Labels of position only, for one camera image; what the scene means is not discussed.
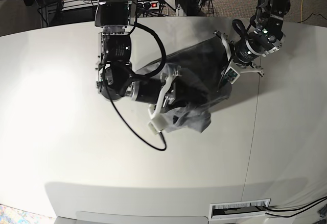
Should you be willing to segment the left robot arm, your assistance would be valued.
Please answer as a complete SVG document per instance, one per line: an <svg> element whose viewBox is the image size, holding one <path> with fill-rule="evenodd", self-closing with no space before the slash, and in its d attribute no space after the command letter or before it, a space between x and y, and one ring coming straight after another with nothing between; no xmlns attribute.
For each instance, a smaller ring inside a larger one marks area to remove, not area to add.
<svg viewBox="0 0 327 224"><path fill-rule="evenodd" d="M285 41L282 27L290 6L290 0L258 0L248 27L234 19L232 27L240 40L234 44L233 61L249 66L257 57L279 51Z"/></svg>

